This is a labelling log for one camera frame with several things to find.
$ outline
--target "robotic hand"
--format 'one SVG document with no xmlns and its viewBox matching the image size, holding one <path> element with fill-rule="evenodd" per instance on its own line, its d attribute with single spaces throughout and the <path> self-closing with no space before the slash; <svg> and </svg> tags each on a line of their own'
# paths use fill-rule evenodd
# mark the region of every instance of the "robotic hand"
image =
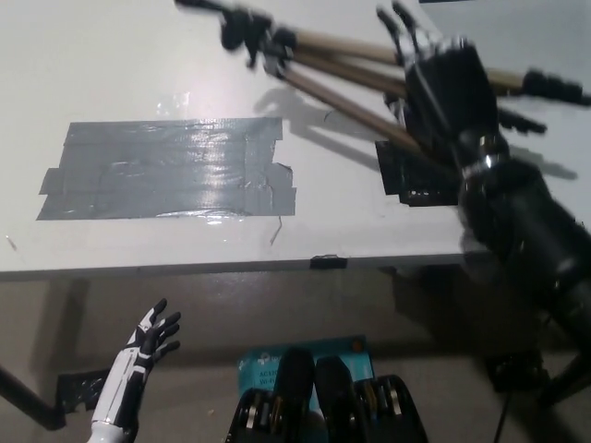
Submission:
<svg viewBox="0 0 591 443">
<path fill-rule="evenodd" d="M 591 382 L 591 236 L 553 199 L 536 166 L 511 157 L 475 46 L 434 39 L 402 6 L 394 11 L 403 27 L 379 16 L 400 54 L 408 100 L 390 102 L 391 109 L 436 156 L 453 162 L 463 178 L 464 225 L 582 352 L 542 392 L 549 406 Z"/>
<path fill-rule="evenodd" d="M 164 343 L 179 330 L 180 313 L 158 321 L 166 308 L 161 300 L 139 322 L 127 345 L 115 358 L 92 416 L 89 443 L 132 443 L 138 433 L 138 414 L 148 375 L 165 355 L 179 348 Z"/>
</svg>

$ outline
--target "floor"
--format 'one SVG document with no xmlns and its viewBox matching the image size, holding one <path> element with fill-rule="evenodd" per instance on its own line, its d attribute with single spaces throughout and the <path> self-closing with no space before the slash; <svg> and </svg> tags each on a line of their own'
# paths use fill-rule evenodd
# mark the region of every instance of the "floor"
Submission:
<svg viewBox="0 0 591 443">
<path fill-rule="evenodd" d="M 55 377 L 107 367 L 148 308 L 182 312 L 182 348 L 154 370 L 137 441 L 223 441 L 238 400 L 235 361 L 250 347 L 366 334 L 378 375 L 407 383 L 430 441 L 491 442 L 503 397 L 480 356 L 541 340 L 557 373 L 573 355 L 561 333 L 515 294 L 461 272 L 418 281 L 388 270 L 211 274 L 0 285 L 0 362 L 46 399 Z M 501 442 L 586 442 L 591 397 L 551 412 L 515 397 Z M 0 441 L 85 442 L 91 413 L 49 433 L 0 401 Z"/>
</svg>

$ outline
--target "white table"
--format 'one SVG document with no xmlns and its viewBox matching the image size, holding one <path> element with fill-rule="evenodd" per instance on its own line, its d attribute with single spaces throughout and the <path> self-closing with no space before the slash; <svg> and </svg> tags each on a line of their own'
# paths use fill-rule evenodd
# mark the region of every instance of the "white table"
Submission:
<svg viewBox="0 0 591 443">
<path fill-rule="evenodd" d="M 250 4 L 290 26 L 389 44 L 372 1 Z M 467 31 L 489 65 L 542 66 L 591 88 L 585 48 L 569 46 L 588 40 L 586 0 L 474 1 L 428 12 L 445 32 Z M 552 33 L 557 20 L 561 28 Z M 384 196 L 367 133 L 341 134 L 332 116 L 334 127 L 323 128 L 324 106 L 294 95 L 261 68 L 248 71 L 245 53 L 227 54 L 219 32 L 217 19 L 181 13 L 172 0 L 2 2 L 0 279 L 305 269 L 312 257 L 331 254 L 348 258 L 350 267 L 460 260 L 463 229 L 455 209 L 411 209 Z M 378 94 L 330 84 L 387 115 Z M 545 103 L 522 107 L 550 129 L 545 138 L 519 142 L 578 175 L 549 176 L 549 185 L 591 226 L 584 137 L 591 113 Z M 295 216 L 283 217 L 272 244 L 277 217 L 35 220 L 45 199 L 38 195 L 43 176 L 59 164 L 70 122 L 257 115 L 285 118 L 274 161 L 293 168 L 297 187 Z"/>
</svg>

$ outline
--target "tape strip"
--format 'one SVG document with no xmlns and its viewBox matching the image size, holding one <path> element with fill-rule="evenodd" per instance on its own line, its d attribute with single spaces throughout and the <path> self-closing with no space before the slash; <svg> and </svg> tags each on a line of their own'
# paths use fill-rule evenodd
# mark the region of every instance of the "tape strip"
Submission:
<svg viewBox="0 0 591 443">
<path fill-rule="evenodd" d="M 228 141 L 281 140 L 280 118 L 231 118 L 153 122 L 72 123 L 65 145 L 225 143 Z"/>
<path fill-rule="evenodd" d="M 294 215 L 278 118 L 73 123 L 38 220 Z"/>
<path fill-rule="evenodd" d="M 37 220 L 294 215 L 294 188 L 48 196 Z"/>
</svg>

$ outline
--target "black cable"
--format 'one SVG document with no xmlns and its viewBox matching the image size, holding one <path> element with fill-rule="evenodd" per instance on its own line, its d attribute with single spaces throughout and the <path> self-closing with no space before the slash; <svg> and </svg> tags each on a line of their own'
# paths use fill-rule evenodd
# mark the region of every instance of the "black cable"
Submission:
<svg viewBox="0 0 591 443">
<path fill-rule="evenodd" d="M 501 434 L 502 429 L 505 426 L 505 420 L 507 418 L 507 412 L 509 411 L 509 403 L 511 402 L 511 392 L 507 392 L 507 398 L 505 399 L 505 404 L 502 406 L 501 411 L 501 418 L 499 419 L 499 424 L 497 425 L 497 432 L 495 432 L 495 439 L 493 443 L 499 443 L 501 441 Z"/>
</svg>

